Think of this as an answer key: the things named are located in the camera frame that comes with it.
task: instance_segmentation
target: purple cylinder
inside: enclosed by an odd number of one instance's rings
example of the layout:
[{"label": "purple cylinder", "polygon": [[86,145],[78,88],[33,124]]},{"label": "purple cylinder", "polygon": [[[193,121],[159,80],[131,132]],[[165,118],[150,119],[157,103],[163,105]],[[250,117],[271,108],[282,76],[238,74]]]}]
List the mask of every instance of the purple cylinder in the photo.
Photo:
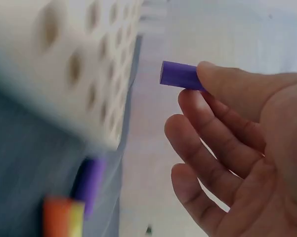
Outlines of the purple cylinder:
[{"label": "purple cylinder", "polygon": [[164,61],[160,84],[205,91],[197,76],[197,67],[181,63]]},{"label": "purple cylinder", "polygon": [[79,168],[72,198],[85,203],[85,218],[88,218],[93,212],[104,170],[104,160],[91,158],[86,158]]}]

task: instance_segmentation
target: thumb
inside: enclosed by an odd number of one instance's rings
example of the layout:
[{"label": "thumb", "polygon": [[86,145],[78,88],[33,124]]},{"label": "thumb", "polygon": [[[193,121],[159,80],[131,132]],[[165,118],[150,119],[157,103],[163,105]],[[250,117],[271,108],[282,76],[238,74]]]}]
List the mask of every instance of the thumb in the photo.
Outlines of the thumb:
[{"label": "thumb", "polygon": [[197,74],[203,87],[216,99],[246,118],[259,122],[271,97],[297,84],[297,73],[263,75],[201,62]]}]

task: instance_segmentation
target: white foam block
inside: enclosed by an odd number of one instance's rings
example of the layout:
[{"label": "white foam block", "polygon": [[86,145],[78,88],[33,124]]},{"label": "white foam block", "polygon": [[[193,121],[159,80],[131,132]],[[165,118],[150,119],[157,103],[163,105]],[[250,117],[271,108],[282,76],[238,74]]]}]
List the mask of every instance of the white foam block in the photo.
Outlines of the white foam block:
[{"label": "white foam block", "polygon": [[0,88],[116,149],[141,0],[0,0]]}]

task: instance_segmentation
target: orange foam piece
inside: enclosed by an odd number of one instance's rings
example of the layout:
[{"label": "orange foam piece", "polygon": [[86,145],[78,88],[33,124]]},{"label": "orange foam piece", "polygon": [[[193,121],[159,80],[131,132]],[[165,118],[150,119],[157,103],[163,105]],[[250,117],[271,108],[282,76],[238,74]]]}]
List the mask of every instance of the orange foam piece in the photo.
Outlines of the orange foam piece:
[{"label": "orange foam piece", "polygon": [[46,198],[43,205],[44,237],[81,237],[85,205],[63,198]]},{"label": "orange foam piece", "polygon": [[69,212],[71,201],[46,198],[43,205],[44,237],[69,236]]}]

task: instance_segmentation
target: gray surface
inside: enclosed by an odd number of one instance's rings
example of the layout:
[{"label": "gray surface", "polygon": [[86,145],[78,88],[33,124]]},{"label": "gray surface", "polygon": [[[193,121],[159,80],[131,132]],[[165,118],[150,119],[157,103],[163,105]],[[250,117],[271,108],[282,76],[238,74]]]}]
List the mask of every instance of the gray surface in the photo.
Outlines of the gray surface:
[{"label": "gray surface", "polygon": [[[135,78],[141,38],[136,44],[131,84]],[[130,94],[123,139],[107,159],[103,187],[84,237],[117,237],[121,158],[126,144]],[[68,197],[85,157],[85,145],[0,93],[0,237],[42,236],[42,199]]]}]

